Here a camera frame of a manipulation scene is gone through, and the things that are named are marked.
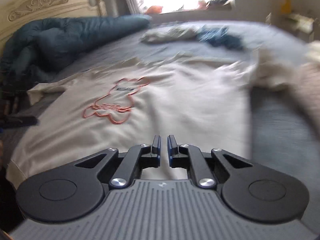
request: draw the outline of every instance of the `blue cloth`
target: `blue cloth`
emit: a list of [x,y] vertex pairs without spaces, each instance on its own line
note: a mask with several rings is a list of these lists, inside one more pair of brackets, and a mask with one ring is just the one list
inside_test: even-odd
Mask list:
[[25,24],[7,41],[0,61],[2,89],[15,93],[49,82],[81,53],[137,32],[151,17],[47,18]]
[[228,28],[200,29],[197,39],[208,42],[214,47],[225,46],[227,49],[242,50],[242,40],[240,37],[228,34]]

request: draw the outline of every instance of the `ornate headboard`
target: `ornate headboard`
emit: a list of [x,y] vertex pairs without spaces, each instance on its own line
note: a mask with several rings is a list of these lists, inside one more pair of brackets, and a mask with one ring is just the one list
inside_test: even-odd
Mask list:
[[102,0],[13,0],[0,7],[0,55],[6,41],[24,24],[49,17],[106,16]]

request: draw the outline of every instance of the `white t-shirt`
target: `white t-shirt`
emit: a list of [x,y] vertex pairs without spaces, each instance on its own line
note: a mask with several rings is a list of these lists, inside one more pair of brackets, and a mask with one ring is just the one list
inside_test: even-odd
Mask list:
[[166,137],[203,152],[222,148],[250,158],[248,87],[256,65],[177,55],[163,62],[137,58],[94,68],[28,93],[64,90],[16,147],[7,179],[17,188],[26,178],[109,147],[126,152],[162,136],[161,167],[144,178],[184,179],[168,165]]

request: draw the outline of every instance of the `gray bedsheet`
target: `gray bedsheet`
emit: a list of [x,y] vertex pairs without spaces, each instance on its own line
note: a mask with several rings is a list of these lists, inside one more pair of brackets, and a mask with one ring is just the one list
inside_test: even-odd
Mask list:
[[[189,24],[229,26],[231,33],[243,37],[244,43],[249,49],[245,52],[228,51],[196,41],[147,45],[139,42],[139,38],[145,32],[142,31],[83,55],[59,73],[55,80],[131,57],[151,61],[172,57],[178,52],[198,56],[250,60],[250,49],[259,46],[269,49],[274,58],[287,62],[292,67],[298,67],[305,62],[304,54],[307,50],[305,43],[274,27],[248,22],[196,22]],[[58,96],[49,95],[20,114],[39,116]],[[273,93],[254,88],[251,92],[251,105],[253,160],[290,174],[305,183],[310,191],[310,203],[303,216],[303,221],[316,233],[320,233],[320,153],[315,130],[299,106],[285,92]],[[12,151],[25,130],[7,130],[2,135],[6,163],[8,163]]]

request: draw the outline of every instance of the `silver bolt head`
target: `silver bolt head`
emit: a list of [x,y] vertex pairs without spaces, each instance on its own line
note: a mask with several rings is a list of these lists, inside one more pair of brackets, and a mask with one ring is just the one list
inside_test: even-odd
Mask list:
[[216,182],[214,181],[214,179],[201,179],[199,180],[199,184],[202,187],[212,187]]
[[122,187],[125,184],[127,184],[127,181],[125,179],[122,179],[122,178],[115,178],[115,179],[111,180],[111,184],[113,186],[116,186],[116,187]]

